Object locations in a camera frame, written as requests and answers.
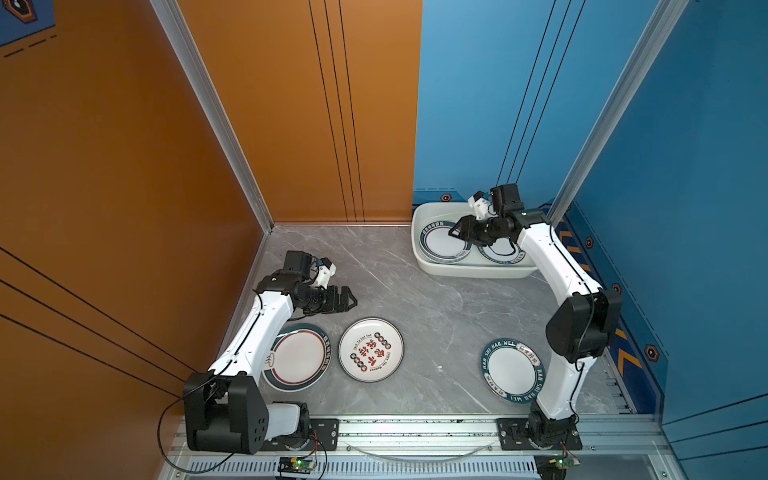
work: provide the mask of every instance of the ventilation grille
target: ventilation grille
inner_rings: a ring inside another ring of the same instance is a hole
[[[258,477],[276,475],[279,457],[253,460],[230,460],[212,472],[200,476]],[[190,470],[205,470],[221,462],[222,458],[208,457],[204,461],[194,461]],[[323,470],[323,458],[319,459],[317,470],[309,478],[318,478]],[[530,455],[515,457],[482,457],[460,462],[379,462],[367,457],[345,456],[331,459],[323,480],[334,478],[370,478],[384,477],[391,480],[400,478],[467,478],[467,477],[504,477],[504,478],[540,478],[536,464]]]
[[[223,458],[215,458],[213,460],[195,461],[190,463],[190,466],[187,469],[192,470],[193,472],[207,470],[208,468],[211,468],[212,466],[216,465],[218,462],[221,462],[222,460]],[[264,475],[272,476],[272,474],[275,472],[275,469],[276,469],[276,463],[272,459],[268,461],[230,460],[228,462],[225,462],[219,468],[216,468],[215,470],[212,470],[211,472],[208,472],[203,475],[211,475],[211,474],[218,474],[218,473],[247,472],[247,473],[263,473]]]

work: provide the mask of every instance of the plate with red chinese characters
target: plate with red chinese characters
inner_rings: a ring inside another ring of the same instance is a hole
[[[365,318],[342,335],[339,360],[355,380],[378,382],[397,370],[402,348],[402,337],[394,325],[380,318]]]

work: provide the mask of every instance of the ceramic plate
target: ceramic plate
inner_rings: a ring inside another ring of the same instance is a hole
[[[361,382],[378,382],[402,360],[402,337],[394,325],[379,318],[352,324],[339,342],[339,360],[349,375]]]
[[[500,238],[489,247],[478,247],[482,256],[501,265],[513,265],[525,258],[525,252],[508,238]]]
[[[262,374],[275,389],[296,392],[319,380],[330,361],[328,335],[318,326],[299,323],[280,330]]]
[[[546,377],[538,355],[515,339],[490,342],[482,352],[480,369],[491,390],[513,403],[535,399]]]
[[[469,254],[472,245],[448,235],[454,225],[454,222],[438,220],[422,229],[420,243],[430,260],[436,263],[456,263]]]

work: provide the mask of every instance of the yellow chevron stripe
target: yellow chevron stripe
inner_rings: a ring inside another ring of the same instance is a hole
[[[626,353],[622,349],[619,349],[619,373],[621,376],[624,376],[624,360],[629,360],[636,366],[643,368],[643,366],[640,364],[640,360],[634,358],[632,355]]]

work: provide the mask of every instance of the aluminum frame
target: aluminum frame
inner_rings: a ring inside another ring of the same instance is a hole
[[[197,50],[192,33],[187,23],[184,21],[184,15],[176,0],[150,0],[154,8],[157,19],[165,30],[170,45],[174,48],[176,56],[187,74],[187,78],[192,85],[200,106],[203,107],[205,116],[213,128],[216,138],[219,140],[227,160],[230,162],[232,171],[235,173],[240,188],[243,189],[248,204],[253,214],[259,221],[259,225],[265,234],[272,232],[274,222],[270,211],[266,206],[266,201],[259,190],[256,178],[245,158],[243,148],[237,140],[235,130],[230,123],[227,112],[221,103],[219,94],[216,92],[214,82],[211,80],[208,70]]]
[[[568,171],[558,195],[552,202],[549,218],[554,225],[560,223],[568,206],[576,197],[576,193],[584,183],[584,179],[587,178],[589,170],[592,169],[594,162],[603,151],[608,138],[614,133],[621,116],[627,110],[629,102],[645,79],[645,75],[677,24],[677,20],[683,14],[686,5],[688,5],[688,0],[660,0],[656,5],[640,40],[637,41],[621,76],[605,102],[600,116],[594,122],[592,131],[589,132],[584,146],[581,147],[581,151],[571,166],[571,170]]]
[[[339,420],[337,450],[328,452],[329,461],[355,460],[361,455],[397,456],[430,459],[464,455],[480,448],[472,458],[478,461],[518,459],[533,455],[559,453],[559,449],[504,451],[498,440],[496,419],[520,415],[313,415],[313,418]],[[580,458],[592,455],[648,455],[659,478],[684,480],[672,449],[661,427],[652,415],[583,414],[578,424],[584,449]],[[275,452],[235,455],[232,462],[280,456]],[[170,448],[170,457],[182,468],[195,462],[214,462],[224,455],[216,452],[191,452],[186,446],[184,423]],[[165,465],[161,480],[174,478],[172,468]],[[226,476],[247,477],[252,472],[226,472]],[[443,475],[433,472],[431,476]]]

